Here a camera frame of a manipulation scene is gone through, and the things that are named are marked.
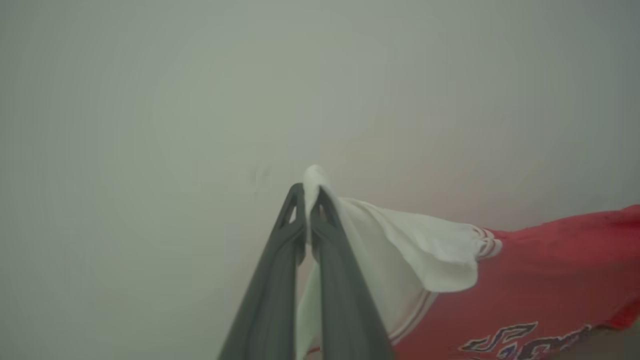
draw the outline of cloth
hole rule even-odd
[[[478,227],[338,198],[324,170],[305,171],[307,222],[320,188],[333,201],[380,317],[392,341],[416,326],[438,293],[477,281],[477,259],[498,254],[501,242]],[[296,353],[320,343],[320,281],[314,265],[296,317]]]
[[[477,284],[440,294],[398,360],[541,359],[640,313],[640,206],[494,231]]]

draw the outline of jersey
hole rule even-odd
[[[438,295],[398,360],[541,359],[640,313],[640,205],[492,232],[500,255],[473,288]]]

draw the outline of wall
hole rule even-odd
[[[304,169],[505,229],[640,202],[633,1],[3,1],[0,357],[211,359]]]

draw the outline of white fabric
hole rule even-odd
[[[339,199],[317,165],[305,171],[303,185],[308,224],[320,187],[333,201],[390,334],[406,334],[408,327],[415,326],[414,318],[426,311],[429,293],[473,286],[477,280],[476,259],[500,250],[500,242],[491,233],[472,225]],[[310,242],[310,231],[307,240]],[[314,264],[296,317],[297,359],[303,359],[319,343],[320,333],[320,278]]]

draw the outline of red fabric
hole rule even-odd
[[[502,252],[438,296],[398,360],[541,359],[640,313],[640,205],[494,234]]]

